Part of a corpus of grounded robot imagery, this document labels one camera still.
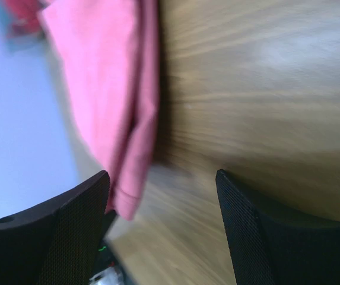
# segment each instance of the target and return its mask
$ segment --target light blue wall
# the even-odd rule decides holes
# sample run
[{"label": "light blue wall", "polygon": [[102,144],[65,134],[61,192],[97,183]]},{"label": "light blue wall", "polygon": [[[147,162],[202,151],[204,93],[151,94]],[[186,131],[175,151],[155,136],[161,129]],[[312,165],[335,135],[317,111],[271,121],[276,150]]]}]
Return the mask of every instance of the light blue wall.
[{"label": "light blue wall", "polygon": [[78,183],[43,43],[11,53],[0,29],[0,217]]}]

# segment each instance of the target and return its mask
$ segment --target wood grain surface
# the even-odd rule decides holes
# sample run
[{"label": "wood grain surface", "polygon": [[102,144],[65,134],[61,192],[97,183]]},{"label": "wood grain surface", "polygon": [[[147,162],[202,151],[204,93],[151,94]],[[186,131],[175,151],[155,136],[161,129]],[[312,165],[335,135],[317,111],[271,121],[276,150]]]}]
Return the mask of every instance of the wood grain surface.
[{"label": "wood grain surface", "polygon": [[161,4],[160,157],[340,220],[340,1]]},{"label": "wood grain surface", "polygon": [[340,220],[340,1],[160,4],[157,164],[109,239],[139,285],[235,284],[217,169]]}]

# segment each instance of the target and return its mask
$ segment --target pink cloth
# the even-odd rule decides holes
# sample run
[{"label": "pink cloth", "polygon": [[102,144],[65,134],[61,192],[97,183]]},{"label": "pink cloth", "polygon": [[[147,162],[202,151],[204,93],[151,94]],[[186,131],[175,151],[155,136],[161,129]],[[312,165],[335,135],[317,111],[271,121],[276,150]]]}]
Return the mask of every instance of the pink cloth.
[{"label": "pink cloth", "polygon": [[131,220],[156,132],[157,0],[55,0],[41,18],[80,135],[110,175],[107,211]]}]

